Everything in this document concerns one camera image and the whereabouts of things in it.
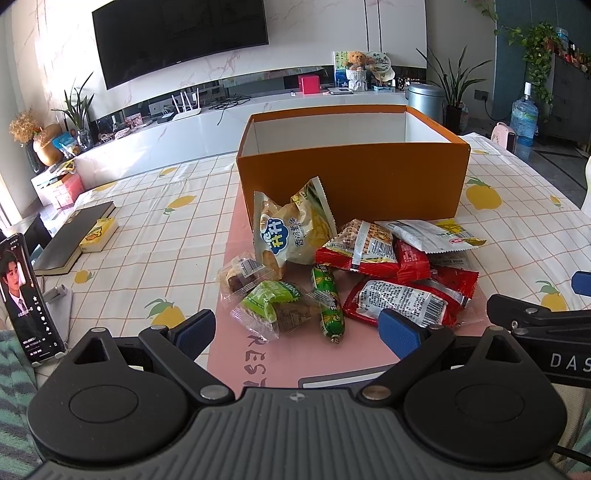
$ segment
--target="white marble wall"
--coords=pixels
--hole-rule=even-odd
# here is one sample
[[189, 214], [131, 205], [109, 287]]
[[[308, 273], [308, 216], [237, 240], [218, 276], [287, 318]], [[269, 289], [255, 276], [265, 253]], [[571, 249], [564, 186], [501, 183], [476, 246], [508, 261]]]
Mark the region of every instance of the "white marble wall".
[[23, 106], [46, 121], [64, 89], [90, 72], [93, 116], [209, 80], [287, 67], [332, 63], [333, 50], [383, 50], [395, 64], [425, 67], [415, 48], [427, 44], [424, 0], [264, 0], [269, 45], [243, 48], [149, 73], [109, 91], [100, 68], [92, 11], [109, 0], [17, 0], [11, 16]]

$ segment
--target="white chair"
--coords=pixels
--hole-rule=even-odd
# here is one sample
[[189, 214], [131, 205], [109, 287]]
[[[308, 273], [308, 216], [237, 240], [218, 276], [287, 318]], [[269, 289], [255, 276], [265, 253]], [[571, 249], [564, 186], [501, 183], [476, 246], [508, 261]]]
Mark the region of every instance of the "white chair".
[[587, 161], [587, 166], [585, 167], [585, 179], [587, 180], [587, 195], [585, 196], [581, 211], [591, 218], [591, 194], [589, 193], [589, 186], [591, 185], [591, 157]]

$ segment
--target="blue gripper pad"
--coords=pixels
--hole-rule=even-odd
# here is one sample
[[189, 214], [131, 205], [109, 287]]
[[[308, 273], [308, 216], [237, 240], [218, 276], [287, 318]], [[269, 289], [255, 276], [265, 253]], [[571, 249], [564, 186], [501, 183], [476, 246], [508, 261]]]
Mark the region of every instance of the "blue gripper pad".
[[216, 316], [201, 310], [168, 331], [168, 340], [191, 360], [195, 360], [216, 335]]
[[590, 272], [577, 272], [573, 275], [570, 280], [570, 285], [573, 287], [573, 291], [578, 295], [584, 295], [591, 297], [591, 273]]
[[423, 327], [392, 309], [384, 309], [379, 314], [378, 333], [400, 360], [416, 350], [428, 337]]

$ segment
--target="blanket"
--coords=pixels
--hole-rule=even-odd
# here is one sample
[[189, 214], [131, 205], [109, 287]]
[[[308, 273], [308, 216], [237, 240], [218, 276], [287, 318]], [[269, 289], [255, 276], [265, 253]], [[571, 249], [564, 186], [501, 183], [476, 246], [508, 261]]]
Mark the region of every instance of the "blanket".
[[0, 331], [0, 479], [26, 477], [39, 464], [27, 424], [35, 373], [15, 333]]

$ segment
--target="cardboard box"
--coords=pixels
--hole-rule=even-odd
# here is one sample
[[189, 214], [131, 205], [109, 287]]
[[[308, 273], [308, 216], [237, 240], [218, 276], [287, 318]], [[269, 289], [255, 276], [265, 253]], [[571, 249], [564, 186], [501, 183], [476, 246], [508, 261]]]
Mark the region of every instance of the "cardboard box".
[[359, 218], [452, 218], [470, 146], [414, 108], [337, 105], [252, 115], [237, 155], [251, 220], [253, 195], [280, 205], [319, 176], [338, 226]]

